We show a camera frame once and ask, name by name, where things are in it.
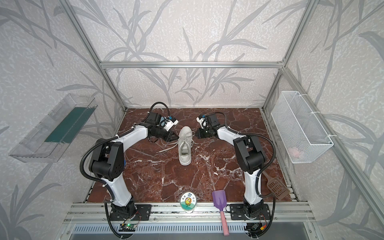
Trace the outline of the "white sneaker shoe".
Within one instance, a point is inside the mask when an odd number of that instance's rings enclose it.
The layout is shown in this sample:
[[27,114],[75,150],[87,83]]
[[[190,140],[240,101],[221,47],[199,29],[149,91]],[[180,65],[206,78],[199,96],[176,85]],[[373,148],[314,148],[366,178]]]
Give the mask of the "white sneaker shoe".
[[187,166],[192,162],[192,142],[192,129],[184,126],[179,133],[178,139],[179,161],[182,166]]

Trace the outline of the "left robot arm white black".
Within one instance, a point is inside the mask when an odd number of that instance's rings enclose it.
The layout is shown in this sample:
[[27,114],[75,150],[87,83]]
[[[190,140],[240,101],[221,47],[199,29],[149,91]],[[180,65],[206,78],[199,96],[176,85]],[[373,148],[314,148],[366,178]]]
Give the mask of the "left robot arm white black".
[[111,196],[114,211],[133,215],[136,206],[123,178],[125,151],[137,142],[155,137],[166,142],[176,141],[179,137],[171,128],[179,121],[172,116],[166,118],[149,112],[139,124],[121,135],[110,139],[99,139],[82,157],[81,174],[92,181],[102,183]]

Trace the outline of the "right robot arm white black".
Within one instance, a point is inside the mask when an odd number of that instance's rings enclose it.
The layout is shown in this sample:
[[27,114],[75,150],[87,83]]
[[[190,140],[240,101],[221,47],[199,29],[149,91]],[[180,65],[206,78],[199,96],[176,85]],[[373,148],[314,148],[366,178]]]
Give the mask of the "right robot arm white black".
[[[261,194],[261,174],[276,158],[276,147],[267,137],[255,133],[242,133],[229,127],[227,116],[221,113],[225,122],[220,123],[218,112],[208,115],[200,115],[197,122],[198,138],[217,137],[218,139],[231,144],[236,152],[238,165],[245,175],[244,207],[245,213],[249,216],[260,212],[264,208],[265,196]],[[262,147],[260,138],[268,141],[273,149],[272,157],[267,161],[267,155]]]

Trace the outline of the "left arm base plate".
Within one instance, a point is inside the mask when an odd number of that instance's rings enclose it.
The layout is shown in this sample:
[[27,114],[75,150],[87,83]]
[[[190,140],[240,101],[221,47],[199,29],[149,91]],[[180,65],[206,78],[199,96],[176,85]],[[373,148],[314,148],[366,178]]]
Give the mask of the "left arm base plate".
[[111,221],[148,221],[152,205],[127,205],[125,207],[111,205],[109,215]]

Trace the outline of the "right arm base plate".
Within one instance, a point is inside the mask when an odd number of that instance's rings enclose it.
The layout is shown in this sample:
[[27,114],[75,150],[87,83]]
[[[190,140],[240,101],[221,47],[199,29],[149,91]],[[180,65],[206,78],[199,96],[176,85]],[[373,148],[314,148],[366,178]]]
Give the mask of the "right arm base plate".
[[252,217],[247,217],[244,204],[230,204],[228,212],[231,215],[231,220],[234,221],[253,221],[253,220],[270,220],[272,211],[268,204],[264,204],[260,211]]

